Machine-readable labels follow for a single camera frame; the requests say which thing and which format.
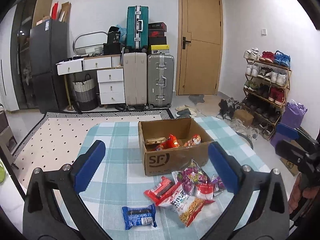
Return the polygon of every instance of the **silver suitcase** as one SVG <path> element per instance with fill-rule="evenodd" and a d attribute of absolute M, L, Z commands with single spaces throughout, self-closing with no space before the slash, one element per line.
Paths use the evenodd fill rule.
<path fill-rule="evenodd" d="M 147 104 L 147 54 L 123 55 L 124 97 L 127 106 Z"/>
<path fill-rule="evenodd" d="M 171 107 L 173 92 L 174 57 L 168 54 L 153 54 L 147 59 L 148 104 Z"/>

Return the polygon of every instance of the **blue sneaker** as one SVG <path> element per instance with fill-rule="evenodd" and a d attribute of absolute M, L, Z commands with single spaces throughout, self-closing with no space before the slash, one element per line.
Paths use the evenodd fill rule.
<path fill-rule="evenodd" d="M 290 69 L 290 60 L 291 60 L 290 56 L 284 54 L 284 55 L 282 56 L 281 61 L 280 61 L 280 65 L 281 65 L 281 66 L 284 66 L 284 67 L 287 67 L 288 69 Z"/>
<path fill-rule="evenodd" d="M 275 59 L 273 60 L 273 64 L 280 65 L 283 55 L 284 54 L 281 51 L 277 50 L 275 53 Z"/>

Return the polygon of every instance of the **blue plaid tablecloth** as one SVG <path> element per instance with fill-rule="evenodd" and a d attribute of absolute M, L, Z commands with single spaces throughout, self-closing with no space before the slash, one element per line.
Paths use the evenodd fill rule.
<path fill-rule="evenodd" d="M 270 169 L 225 122 L 215 117 L 195 118 L 212 139 L 218 141 L 225 151 L 241 165 L 250 165 L 255 171 Z M 233 197 L 224 191 L 216 202 L 205 205 L 191 225 L 186 228 L 177 213 L 157 208 L 157 227 L 141 226 L 124 230 L 122 207 L 144 207 L 152 202 L 143 194 L 161 181 L 160 176 L 147 177 L 141 160 L 138 141 L 138 122 L 106 122 L 92 127 L 80 149 L 85 153 L 95 140 L 106 145 L 106 155 L 93 176 L 87 190 L 80 193 L 82 200 L 102 228 L 114 239 L 198 240 L 216 222 Z M 203 166 L 212 176 L 216 173 L 210 161 Z M 171 174 L 165 175 L 173 181 Z M 258 197 L 254 192 L 237 228 L 246 224 Z M 68 225 L 76 228 L 64 204 L 61 211 Z"/>

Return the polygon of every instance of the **shoe rack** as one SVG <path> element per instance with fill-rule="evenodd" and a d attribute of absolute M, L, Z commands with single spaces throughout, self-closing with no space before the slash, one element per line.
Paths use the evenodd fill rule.
<path fill-rule="evenodd" d="M 243 107 L 244 109 L 246 109 L 247 111 L 249 111 L 249 112 L 250 112 L 251 114 L 253 114 L 255 117 L 260 118 L 261 120 L 265 121 L 265 122 L 268 123 L 268 124 L 271 124 L 271 125 L 274 127 L 274 130 L 273 130 L 273 132 L 271 133 L 270 136 L 265 136 L 265 135 L 264 135 L 264 131 L 263 131 L 263 137 L 264 137 L 265 139 L 267 139 L 267 140 L 270 140 L 270 138 L 272 137 L 272 135 L 275 133 L 276 125 L 280 122 L 280 120 L 281 120 L 281 118 L 282 118 L 282 114 L 283 114 L 283 112 L 284 112 L 284 108 L 285 108 L 285 105 L 286 105 L 286 103 L 287 103 L 287 96 L 288 96 L 288 93 L 289 93 L 289 91 L 290 91 L 290 77 L 291 77 L 291 74 L 292 74 L 292 70 L 290 70 L 290 69 L 287 68 L 287 67 L 280 66 L 280 65 L 277 65 L 277 64 L 273 64 L 273 63 L 263 62 L 263 61 L 259 61 L 259 60 L 251 60 L 251 59 L 246 59 L 246 60 L 247 60 L 247 63 L 253 62 L 253 64 L 254 64 L 254 63 L 259 63 L 259 64 L 263 64 L 263 65 L 268 65 L 268 66 L 271 66 L 271 67 L 273 67 L 273 68 L 275 68 L 275 69 L 276 69 L 276 68 L 283 69 L 283 70 L 285 70 L 285 71 L 287 72 L 287 77 L 288 77 L 288 78 L 287 78 L 287 82 L 286 82 L 286 84 L 285 84 L 284 86 L 279 86 L 279 85 L 277 85 L 277 84 L 272 83 L 271 81 L 267 81 L 267 80 L 265 80 L 265 79 L 263 79 L 263 78 L 260 78 L 260 77 L 252 77 L 252 76 L 249 76 L 249 75 L 245 74 L 245 77 L 246 77 L 247 80 L 252 81 L 252 80 L 255 78 L 255 79 L 257 79 L 257 81 L 260 80 L 260 81 L 262 81 L 263 83 L 269 85 L 270 87 L 273 86 L 273 87 L 282 89 L 282 90 L 284 91 L 284 101 L 282 102 L 281 105 L 277 105 L 276 103 L 268 100 L 267 98 L 261 97 L 261 96 L 257 95 L 255 92 L 243 88 L 243 91 L 244 91 L 244 94 L 245 94 L 245 99 L 248 97 L 249 94 L 251 94 L 251 95 L 254 95 L 254 96 L 257 97 L 257 98 L 260 98 L 261 100 L 263 100 L 263 101 L 265 101 L 265 102 L 268 102 L 269 104 L 271 104 L 272 106 L 274 106 L 274 107 L 276 107 L 276 108 L 278 108 L 278 109 L 280 110 L 280 112 L 281 112 L 280 117 L 278 118 L 278 120 L 277 120 L 275 123 L 272 123 L 269 119 L 264 118 L 264 117 L 262 116 L 262 114 L 259 114 L 259 113 L 257 113 L 256 111 L 255 111 L 254 113 L 252 113 L 252 111 L 250 110 L 249 107 L 247 107 L 245 104 L 242 104 L 242 103 L 241 103 L 241 105 L 242 105 L 242 107 Z"/>

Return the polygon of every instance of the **purple bag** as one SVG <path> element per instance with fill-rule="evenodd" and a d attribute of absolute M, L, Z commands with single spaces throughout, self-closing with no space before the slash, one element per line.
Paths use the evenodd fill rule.
<path fill-rule="evenodd" d="M 280 123 L 283 123 L 291 128 L 299 128 L 304 114 L 307 112 L 308 109 L 304 107 L 302 104 L 297 104 L 293 99 L 287 103 L 285 106 L 285 112 L 282 115 L 282 119 Z M 281 140 L 291 141 L 287 136 L 282 134 L 276 133 L 273 138 L 271 139 L 271 145 L 276 147 L 277 143 Z"/>

